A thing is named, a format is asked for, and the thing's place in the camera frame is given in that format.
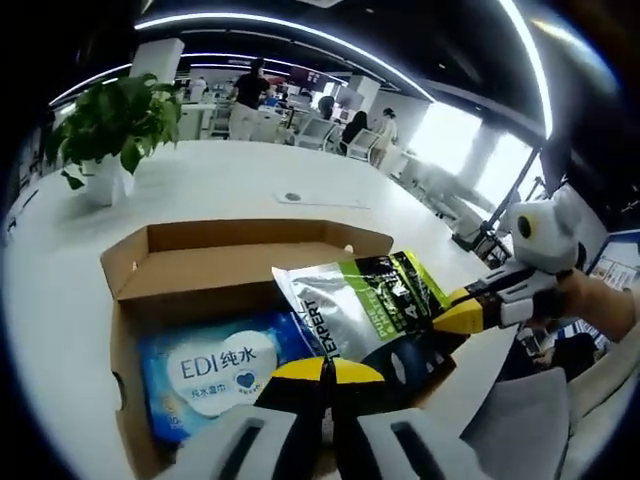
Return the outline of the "person's right hand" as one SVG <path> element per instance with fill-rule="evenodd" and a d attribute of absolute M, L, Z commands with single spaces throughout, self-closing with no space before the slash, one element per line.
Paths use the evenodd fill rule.
<path fill-rule="evenodd" d="M 576 317 L 604 333 L 613 294 L 615 291 L 603 281 L 572 269 L 559 274 L 554 287 L 540 292 L 538 300 L 542 312 L 535 314 L 533 321 Z"/>

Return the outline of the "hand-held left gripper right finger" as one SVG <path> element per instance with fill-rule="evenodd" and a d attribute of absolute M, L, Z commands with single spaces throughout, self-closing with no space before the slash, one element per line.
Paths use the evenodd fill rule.
<path fill-rule="evenodd" d="M 332 361 L 333 445 L 343 479 L 483 479 L 476 453 L 419 408 L 394 410 L 383 376 Z"/>

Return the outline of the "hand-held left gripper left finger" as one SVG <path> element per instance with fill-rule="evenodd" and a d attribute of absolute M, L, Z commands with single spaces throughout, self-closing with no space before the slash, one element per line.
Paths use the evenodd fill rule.
<path fill-rule="evenodd" d="M 223 413 L 179 449 L 166 479 L 309 479 L 328 404 L 328 362 L 274 371 L 257 400 Z"/>

